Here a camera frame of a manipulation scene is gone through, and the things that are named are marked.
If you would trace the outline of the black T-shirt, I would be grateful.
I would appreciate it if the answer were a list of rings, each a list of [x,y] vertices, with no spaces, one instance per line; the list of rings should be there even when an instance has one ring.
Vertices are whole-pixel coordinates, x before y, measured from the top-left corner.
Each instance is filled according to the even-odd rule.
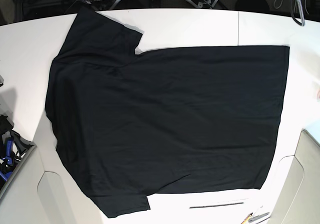
[[[275,155],[288,46],[136,54],[142,34],[87,8],[53,59],[45,112],[58,156],[108,217],[153,194],[260,189]]]

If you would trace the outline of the black ruler strip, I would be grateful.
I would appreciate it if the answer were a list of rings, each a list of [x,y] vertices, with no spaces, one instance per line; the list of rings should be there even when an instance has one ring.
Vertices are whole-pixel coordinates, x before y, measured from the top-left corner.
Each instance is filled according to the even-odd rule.
[[[206,205],[206,206],[192,206],[189,209],[202,209],[202,208],[213,208],[213,207],[226,207],[226,206],[235,206],[242,205],[244,202],[236,202],[236,203],[226,203],[226,204],[216,204],[216,205]]]

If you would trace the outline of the blue and black equipment pile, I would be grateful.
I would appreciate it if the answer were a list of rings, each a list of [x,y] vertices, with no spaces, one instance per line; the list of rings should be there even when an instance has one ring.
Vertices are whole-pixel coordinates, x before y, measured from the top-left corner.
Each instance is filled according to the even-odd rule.
[[[8,116],[0,116],[0,188],[6,184],[25,153],[32,147],[13,130]]]

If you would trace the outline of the yellow handled tool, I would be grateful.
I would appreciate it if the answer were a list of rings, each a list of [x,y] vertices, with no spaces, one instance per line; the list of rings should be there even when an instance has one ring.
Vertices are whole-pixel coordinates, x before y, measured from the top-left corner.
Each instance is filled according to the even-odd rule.
[[[247,224],[252,217],[253,217],[253,213],[250,213],[241,224]]]

